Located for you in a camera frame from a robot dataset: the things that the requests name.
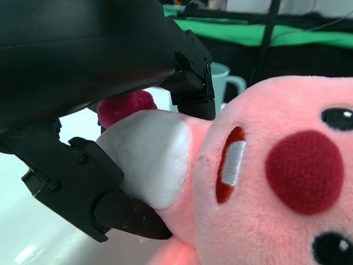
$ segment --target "black plastic casing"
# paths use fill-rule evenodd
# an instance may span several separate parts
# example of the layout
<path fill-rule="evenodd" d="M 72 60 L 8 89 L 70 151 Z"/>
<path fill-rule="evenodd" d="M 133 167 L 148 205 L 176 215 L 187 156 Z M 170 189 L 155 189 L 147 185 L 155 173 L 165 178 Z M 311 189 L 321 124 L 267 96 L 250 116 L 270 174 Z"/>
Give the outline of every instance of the black plastic casing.
<path fill-rule="evenodd" d="M 175 65 L 158 0 L 2 0 L 0 133 L 158 85 Z"/>

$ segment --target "red mouth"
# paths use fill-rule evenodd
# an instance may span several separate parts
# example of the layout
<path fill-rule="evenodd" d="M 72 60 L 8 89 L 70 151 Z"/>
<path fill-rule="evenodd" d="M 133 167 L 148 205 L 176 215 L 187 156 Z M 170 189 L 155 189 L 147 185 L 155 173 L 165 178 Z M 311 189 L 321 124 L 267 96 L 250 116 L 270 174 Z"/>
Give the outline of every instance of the red mouth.
<path fill-rule="evenodd" d="M 237 126 L 227 138 L 222 151 L 220 167 L 217 172 L 216 197 L 217 202 L 220 204 L 225 203 L 232 195 L 235 182 L 238 179 L 244 146 L 245 132 L 241 127 Z"/>

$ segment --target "black robotic arm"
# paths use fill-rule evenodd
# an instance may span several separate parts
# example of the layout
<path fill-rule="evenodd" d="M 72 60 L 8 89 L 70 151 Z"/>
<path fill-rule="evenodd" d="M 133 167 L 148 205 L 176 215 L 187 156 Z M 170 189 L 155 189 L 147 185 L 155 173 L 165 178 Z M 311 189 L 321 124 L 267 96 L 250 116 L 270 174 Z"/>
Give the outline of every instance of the black robotic arm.
<path fill-rule="evenodd" d="M 60 142 L 59 118 L 160 86 L 180 112 L 212 120 L 211 55 L 198 38 L 158 0 L 4 0 L 0 34 L 0 152 L 28 165 L 33 196 L 99 242 L 110 228 L 171 237 L 95 142 Z"/>

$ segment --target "pink plush toy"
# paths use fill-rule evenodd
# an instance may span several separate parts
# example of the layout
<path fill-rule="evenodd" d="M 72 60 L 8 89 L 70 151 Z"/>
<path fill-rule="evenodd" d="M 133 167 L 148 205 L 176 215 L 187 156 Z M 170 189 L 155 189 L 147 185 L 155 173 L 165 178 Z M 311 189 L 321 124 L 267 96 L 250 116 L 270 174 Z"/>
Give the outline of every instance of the pink plush toy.
<path fill-rule="evenodd" d="M 273 78 L 214 121 L 143 110 L 98 144 L 174 234 L 149 265 L 353 264 L 353 79 Z"/>

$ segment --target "green cloth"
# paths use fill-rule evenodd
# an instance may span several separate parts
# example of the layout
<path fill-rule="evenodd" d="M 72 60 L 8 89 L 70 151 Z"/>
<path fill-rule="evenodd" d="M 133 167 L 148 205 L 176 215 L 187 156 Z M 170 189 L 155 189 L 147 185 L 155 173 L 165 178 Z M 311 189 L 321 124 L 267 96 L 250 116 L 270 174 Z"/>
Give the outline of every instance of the green cloth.
<path fill-rule="evenodd" d="M 176 15 L 177 10 L 164 9 L 166 16 Z M 224 19 L 175 19 L 183 30 L 192 30 L 196 35 L 227 41 L 245 46 L 260 46 L 265 25 L 217 24 Z M 331 46 L 353 48 L 353 34 L 340 32 L 309 31 L 291 26 L 277 25 L 272 34 L 271 46 L 294 46 L 322 43 Z"/>

